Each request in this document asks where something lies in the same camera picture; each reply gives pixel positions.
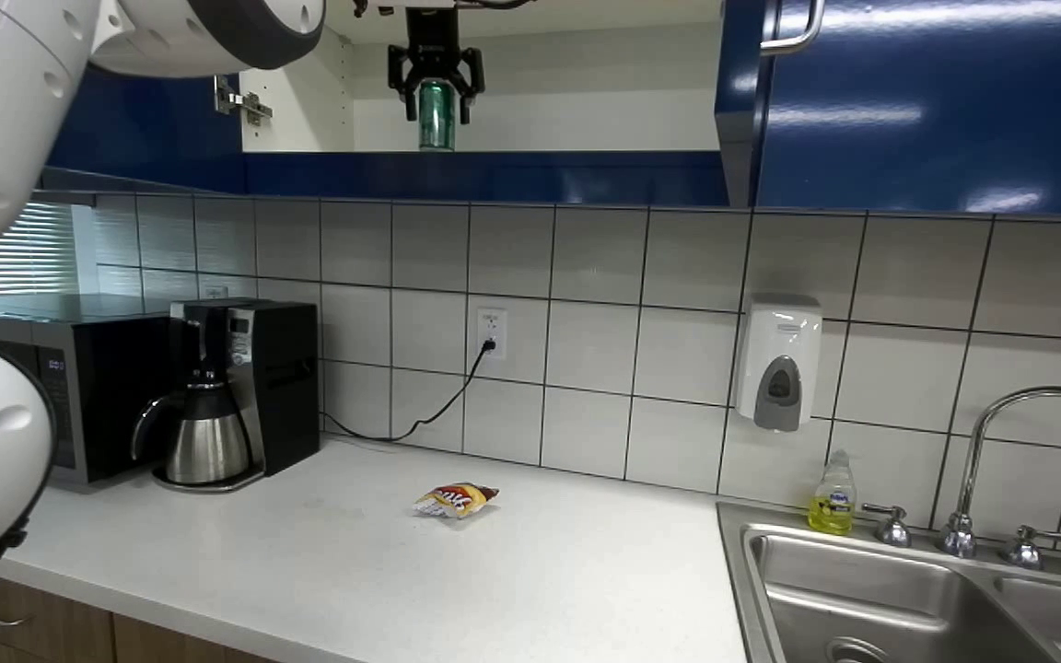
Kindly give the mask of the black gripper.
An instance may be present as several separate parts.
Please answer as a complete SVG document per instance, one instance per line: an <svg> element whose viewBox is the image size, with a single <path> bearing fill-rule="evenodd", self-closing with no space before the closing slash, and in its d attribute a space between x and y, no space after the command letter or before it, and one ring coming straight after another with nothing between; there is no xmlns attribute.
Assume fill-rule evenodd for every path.
<svg viewBox="0 0 1061 663"><path fill-rule="evenodd" d="M481 53L462 43L453 8L408 8L405 43L386 48L386 86L397 92L405 121L415 121L415 86L431 78L462 87L462 125L467 125L476 99L487 92L487 78Z"/></svg>

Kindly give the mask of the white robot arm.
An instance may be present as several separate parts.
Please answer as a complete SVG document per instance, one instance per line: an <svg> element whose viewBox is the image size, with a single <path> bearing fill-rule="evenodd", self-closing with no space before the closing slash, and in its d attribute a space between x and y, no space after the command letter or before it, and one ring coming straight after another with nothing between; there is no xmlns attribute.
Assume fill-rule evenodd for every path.
<svg viewBox="0 0 1061 663"><path fill-rule="evenodd" d="M280 70L327 0L0 0L0 234L20 220L93 67L122 78ZM26 538L55 454L40 382L0 352L0 561Z"/></svg>

